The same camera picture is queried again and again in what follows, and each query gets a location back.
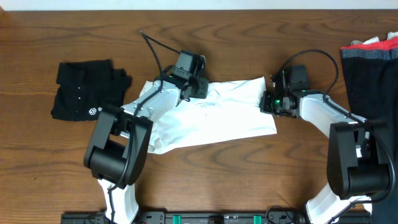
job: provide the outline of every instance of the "green strip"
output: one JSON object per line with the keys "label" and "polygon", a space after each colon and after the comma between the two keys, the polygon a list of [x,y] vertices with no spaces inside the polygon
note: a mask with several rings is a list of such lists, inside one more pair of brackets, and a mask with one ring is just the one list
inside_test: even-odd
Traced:
{"label": "green strip", "polygon": [[261,216],[259,216],[259,215],[253,216],[253,223],[254,224],[261,224]]}
{"label": "green strip", "polygon": [[173,224],[181,224],[181,216],[180,215],[173,216]]}

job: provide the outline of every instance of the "white wall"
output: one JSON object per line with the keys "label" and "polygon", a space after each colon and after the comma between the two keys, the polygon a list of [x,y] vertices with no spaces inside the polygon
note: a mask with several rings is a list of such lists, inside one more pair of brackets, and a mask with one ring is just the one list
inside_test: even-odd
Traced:
{"label": "white wall", "polygon": [[5,11],[398,9],[398,0],[0,0]]}

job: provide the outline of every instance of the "logo on black cloth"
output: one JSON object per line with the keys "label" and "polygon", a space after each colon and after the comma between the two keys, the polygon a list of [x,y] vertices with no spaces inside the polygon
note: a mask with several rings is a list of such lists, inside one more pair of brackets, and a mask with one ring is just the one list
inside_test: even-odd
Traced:
{"label": "logo on black cloth", "polygon": [[95,114],[97,113],[97,109],[92,108],[92,109],[90,109],[90,110],[88,111],[88,113],[89,113],[90,115],[95,115]]}

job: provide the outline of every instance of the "folded black garment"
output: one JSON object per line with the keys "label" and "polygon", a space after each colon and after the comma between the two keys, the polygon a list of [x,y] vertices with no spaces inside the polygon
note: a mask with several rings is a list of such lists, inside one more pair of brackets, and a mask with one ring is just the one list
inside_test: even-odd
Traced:
{"label": "folded black garment", "polygon": [[[341,60],[351,111],[387,123],[398,167],[398,37],[342,47]],[[372,223],[397,223],[397,208],[398,185],[389,199],[373,204]]]}
{"label": "folded black garment", "polygon": [[57,95],[51,111],[54,119],[92,121],[106,105],[123,105],[131,77],[112,69],[110,60],[60,63]]}

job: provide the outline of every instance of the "wooden tabletop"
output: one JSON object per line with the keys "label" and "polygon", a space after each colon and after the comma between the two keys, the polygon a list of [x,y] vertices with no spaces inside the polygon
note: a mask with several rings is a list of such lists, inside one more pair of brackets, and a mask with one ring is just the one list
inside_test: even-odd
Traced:
{"label": "wooden tabletop", "polygon": [[[1,223],[58,223],[64,212],[105,209],[83,166],[95,122],[52,119],[60,62],[110,58],[133,77],[125,103],[157,67],[139,34],[206,56],[211,82],[269,75],[294,53],[329,52],[352,40],[396,31],[397,11],[80,11],[6,12],[0,19]],[[177,56],[155,46],[163,65]],[[326,90],[333,64],[307,54],[312,88]],[[332,99],[349,108],[340,77]],[[169,211],[300,208],[326,184],[327,138],[310,123],[275,118],[277,134],[148,155],[136,197]]]}

